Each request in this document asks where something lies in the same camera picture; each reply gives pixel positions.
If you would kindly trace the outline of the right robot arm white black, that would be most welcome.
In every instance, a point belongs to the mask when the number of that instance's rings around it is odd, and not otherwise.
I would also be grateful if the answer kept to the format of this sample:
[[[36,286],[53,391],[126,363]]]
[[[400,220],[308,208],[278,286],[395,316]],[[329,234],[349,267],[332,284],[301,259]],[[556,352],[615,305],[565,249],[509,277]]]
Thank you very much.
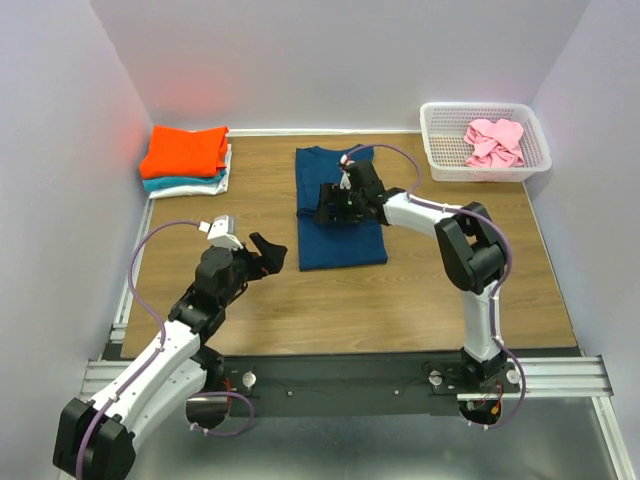
[[[469,391],[494,383],[507,363],[499,294],[511,273],[512,252],[482,204],[448,205],[387,188],[372,164],[343,159],[341,180],[319,187],[314,221],[375,221],[434,238],[446,276],[463,298],[465,336],[456,373]]]

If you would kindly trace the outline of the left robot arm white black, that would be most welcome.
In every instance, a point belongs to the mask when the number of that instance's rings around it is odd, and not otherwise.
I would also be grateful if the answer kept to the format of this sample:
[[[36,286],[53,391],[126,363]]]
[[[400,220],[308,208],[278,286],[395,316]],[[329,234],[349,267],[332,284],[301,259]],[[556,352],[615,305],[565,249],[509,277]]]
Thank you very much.
[[[75,479],[126,478],[142,444],[173,410],[220,387],[222,360],[207,341],[248,283],[279,273],[287,254],[257,232],[250,239],[254,252],[230,233],[211,234],[192,284],[158,335],[106,387],[64,407],[53,451],[59,470]]]

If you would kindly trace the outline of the dark blue t shirt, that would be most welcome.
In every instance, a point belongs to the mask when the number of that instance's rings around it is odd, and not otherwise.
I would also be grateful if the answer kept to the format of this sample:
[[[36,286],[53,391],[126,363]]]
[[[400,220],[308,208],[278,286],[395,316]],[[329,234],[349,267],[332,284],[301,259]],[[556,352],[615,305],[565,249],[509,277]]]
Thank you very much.
[[[339,161],[347,152],[319,146],[296,150],[296,216],[301,271],[380,265],[388,260],[382,226],[377,222],[318,224],[313,220],[320,187],[341,180]]]

